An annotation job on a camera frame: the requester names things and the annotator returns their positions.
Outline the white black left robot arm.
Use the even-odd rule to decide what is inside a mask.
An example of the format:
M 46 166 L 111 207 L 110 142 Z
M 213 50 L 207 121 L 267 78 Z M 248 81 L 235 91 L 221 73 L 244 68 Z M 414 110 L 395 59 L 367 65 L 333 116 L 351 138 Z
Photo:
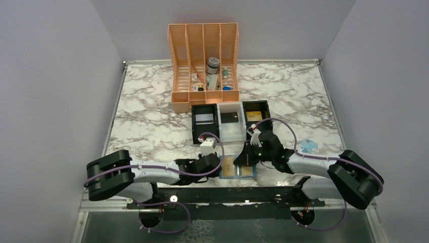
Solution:
M 133 160 L 128 150 L 119 150 L 87 164 L 84 186 L 90 201 L 121 196 L 152 208 L 159 201 L 157 183 L 187 186 L 202 178 L 215 178 L 222 170 L 221 164 L 216 153 L 200 154 L 198 159 L 155 163 Z

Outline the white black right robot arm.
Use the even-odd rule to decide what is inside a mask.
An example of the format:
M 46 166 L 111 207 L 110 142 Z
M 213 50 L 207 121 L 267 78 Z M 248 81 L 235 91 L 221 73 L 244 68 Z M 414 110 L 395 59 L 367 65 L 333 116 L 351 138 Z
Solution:
M 339 156 L 317 156 L 284 148 L 270 130 L 255 130 L 246 141 L 234 165 L 252 167 L 268 161 L 279 172 L 308 174 L 292 192 L 292 200 L 304 206 L 312 199 L 344 199 L 357 209 L 364 210 L 379 195 L 383 178 L 365 160 L 352 150 Z

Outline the blue leather card holder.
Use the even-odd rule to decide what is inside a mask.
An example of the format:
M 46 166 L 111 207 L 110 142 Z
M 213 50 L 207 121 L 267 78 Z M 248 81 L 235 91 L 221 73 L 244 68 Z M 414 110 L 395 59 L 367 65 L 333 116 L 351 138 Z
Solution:
M 234 160 L 238 157 L 238 155 L 226 155 L 226 156 L 233 156 Z M 255 178 L 256 177 L 256 167 L 255 166 L 253 166 L 253 176 L 251 176 L 251 177 L 241 177 L 240 176 L 240 167 L 241 166 L 235 165 L 235 176 L 234 177 L 229 177 L 229 178 L 222 177 L 222 171 L 221 171 L 221 173 L 219 175 L 220 179 L 240 179 L 240 180 L 244 179 L 244 180 L 250 180 L 251 178 Z

